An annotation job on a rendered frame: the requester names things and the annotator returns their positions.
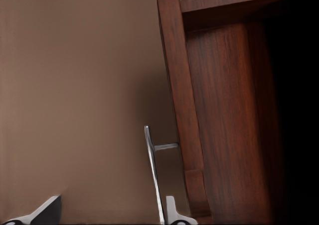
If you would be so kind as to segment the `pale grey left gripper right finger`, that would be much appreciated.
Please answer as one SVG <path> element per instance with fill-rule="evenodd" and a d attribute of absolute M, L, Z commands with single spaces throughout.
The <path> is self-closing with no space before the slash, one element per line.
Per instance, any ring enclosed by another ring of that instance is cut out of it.
<path fill-rule="evenodd" d="M 198 225 L 198 222 L 177 212 L 173 196 L 166 196 L 167 225 Z"/>

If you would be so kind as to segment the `dark red wooden drawer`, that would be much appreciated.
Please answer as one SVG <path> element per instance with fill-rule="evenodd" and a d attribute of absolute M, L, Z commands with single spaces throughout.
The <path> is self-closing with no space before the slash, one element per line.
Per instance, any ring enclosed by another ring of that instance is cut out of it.
<path fill-rule="evenodd" d="M 158 0 L 191 214 L 200 224 L 285 218 L 276 95 L 262 21 L 274 0 Z"/>

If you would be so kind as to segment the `silver drawer handle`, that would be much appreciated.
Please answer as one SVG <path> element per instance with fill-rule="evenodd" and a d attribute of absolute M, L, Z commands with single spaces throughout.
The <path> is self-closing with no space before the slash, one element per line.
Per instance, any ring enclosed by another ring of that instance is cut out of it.
<path fill-rule="evenodd" d="M 151 170 L 153 175 L 155 191 L 156 191 L 156 198 L 157 198 L 157 205 L 158 205 L 158 212 L 159 212 L 159 222 L 161 225 L 164 225 L 165 217 L 164 217 L 162 199 L 160 196 L 160 188 L 159 188 L 158 175 L 156 170 L 155 152 L 159 150 L 176 148 L 179 146 L 179 144 L 168 143 L 168 144 L 162 144 L 162 145 L 154 145 L 152 141 L 151 130 L 149 125 L 144 126 L 144 133 L 145 133 L 145 139 L 146 139 L 146 144 L 148 148 L 148 154 L 149 154 L 149 160 L 150 160 L 150 165 L 151 165 Z"/>

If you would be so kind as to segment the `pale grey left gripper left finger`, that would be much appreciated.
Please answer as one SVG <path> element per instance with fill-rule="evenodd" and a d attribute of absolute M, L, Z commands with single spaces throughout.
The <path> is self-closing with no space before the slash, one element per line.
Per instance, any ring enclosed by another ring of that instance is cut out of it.
<path fill-rule="evenodd" d="M 62 215 L 61 195 L 55 195 L 31 214 L 6 221 L 1 225 L 59 225 Z"/>

